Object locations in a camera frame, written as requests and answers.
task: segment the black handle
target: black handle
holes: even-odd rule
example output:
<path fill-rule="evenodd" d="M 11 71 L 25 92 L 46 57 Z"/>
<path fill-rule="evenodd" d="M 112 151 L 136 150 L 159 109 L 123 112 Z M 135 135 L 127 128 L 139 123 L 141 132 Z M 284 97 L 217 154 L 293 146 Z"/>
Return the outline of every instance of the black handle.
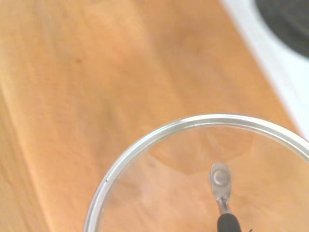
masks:
<path fill-rule="evenodd" d="M 218 232 L 241 232 L 239 222 L 233 214 L 222 214 L 217 221 Z"/>

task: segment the glass bowl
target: glass bowl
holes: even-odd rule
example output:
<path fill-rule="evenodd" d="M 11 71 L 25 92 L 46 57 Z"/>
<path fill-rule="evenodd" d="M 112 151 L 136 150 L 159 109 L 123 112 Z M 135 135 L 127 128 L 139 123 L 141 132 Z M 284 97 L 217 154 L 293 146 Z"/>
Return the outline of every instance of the glass bowl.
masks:
<path fill-rule="evenodd" d="M 309 231 L 309 143 L 258 118 L 213 114 L 162 126 L 113 164 L 84 232 L 216 232 L 209 173 L 232 173 L 229 206 L 243 232 Z"/>

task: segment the wooden countertop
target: wooden countertop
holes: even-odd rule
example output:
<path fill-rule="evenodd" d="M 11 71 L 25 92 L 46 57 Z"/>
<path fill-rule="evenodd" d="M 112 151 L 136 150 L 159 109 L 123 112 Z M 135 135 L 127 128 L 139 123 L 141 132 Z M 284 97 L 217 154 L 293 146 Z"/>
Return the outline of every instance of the wooden countertop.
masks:
<path fill-rule="evenodd" d="M 218 1 L 0 3 L 0 230 L 81 231 L 130 144 L 185 116 L 293 126 Z"/>

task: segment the glass bowl rim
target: glass bowl rim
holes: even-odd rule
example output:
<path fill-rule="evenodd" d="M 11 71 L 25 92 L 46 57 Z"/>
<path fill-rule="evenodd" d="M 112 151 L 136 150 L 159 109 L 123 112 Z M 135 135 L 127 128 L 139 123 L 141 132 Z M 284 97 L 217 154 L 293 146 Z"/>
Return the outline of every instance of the glass bowl rim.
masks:
<path fill-rule="evenodd" d="M 263 119 L 233 114 L 206 114 L 178 119 L 137 140 L 115 161 L 102 179 L 91 201 L 84 224 L 84 232 L 99 232 L 103 218 L 104 203 L 113 184 L 121 175 L 122 171 L 144 150 L 162 139 L 186 129 L 209 126 L 242 128 L 262 134 L 285 145 L 306 162 L 309 162 L 309 142 L 294 132 Z"/>

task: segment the black burner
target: black burner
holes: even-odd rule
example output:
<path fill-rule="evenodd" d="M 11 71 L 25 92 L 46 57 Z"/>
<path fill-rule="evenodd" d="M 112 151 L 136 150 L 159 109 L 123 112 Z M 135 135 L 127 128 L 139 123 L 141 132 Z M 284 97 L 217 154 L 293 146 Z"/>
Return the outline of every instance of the black burner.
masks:
<path fill-rule="evenodd" d="M 255 0 L 269 28 L 286 45 L 309 58 L 309 0 Z"/>

